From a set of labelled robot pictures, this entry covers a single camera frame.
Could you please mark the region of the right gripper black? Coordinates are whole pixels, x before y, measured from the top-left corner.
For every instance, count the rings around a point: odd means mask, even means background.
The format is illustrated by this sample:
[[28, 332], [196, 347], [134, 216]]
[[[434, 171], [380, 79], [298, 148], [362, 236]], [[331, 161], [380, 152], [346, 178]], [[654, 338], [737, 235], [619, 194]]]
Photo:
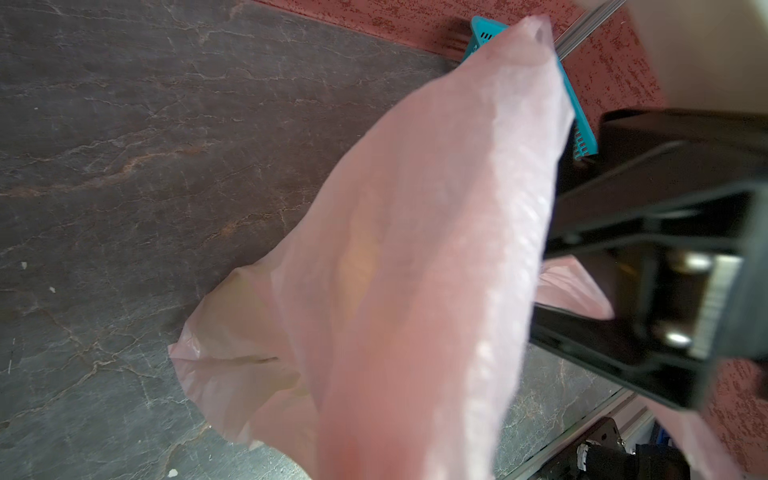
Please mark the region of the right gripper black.
[[544, 256], [574, 256], [610, 320], [538, 303], [531, 342], [667, 407], [703, 404], [723, 359], [767, 364], [767, 118], [620, 109], [565, 163]]

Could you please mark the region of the pink plastic bag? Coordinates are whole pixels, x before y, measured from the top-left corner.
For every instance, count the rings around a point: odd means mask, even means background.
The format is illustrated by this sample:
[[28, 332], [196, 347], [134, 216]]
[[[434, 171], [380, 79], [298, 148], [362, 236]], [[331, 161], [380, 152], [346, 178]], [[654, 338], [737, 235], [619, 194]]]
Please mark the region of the pink plastic bag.
[[185, 395], [314, 479], [490, 478], [534, 305], [614, 317], [574, 257], [542, 257], [573, 118], [541, 16], [412, 92], [187, 319]]

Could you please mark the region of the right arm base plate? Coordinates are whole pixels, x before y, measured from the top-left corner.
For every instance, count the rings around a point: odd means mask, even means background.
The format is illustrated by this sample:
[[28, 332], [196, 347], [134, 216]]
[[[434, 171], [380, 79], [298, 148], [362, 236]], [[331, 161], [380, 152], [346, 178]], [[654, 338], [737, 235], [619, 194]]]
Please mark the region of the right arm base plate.
[[595, 426], [544, 463], [535, 479], [670, 479], [689, 480], [691, 468], [680, 450], [669, 444], [659, 429], [649, 444], [637, 444], [628, 452], [616, 422], [599, 419]]

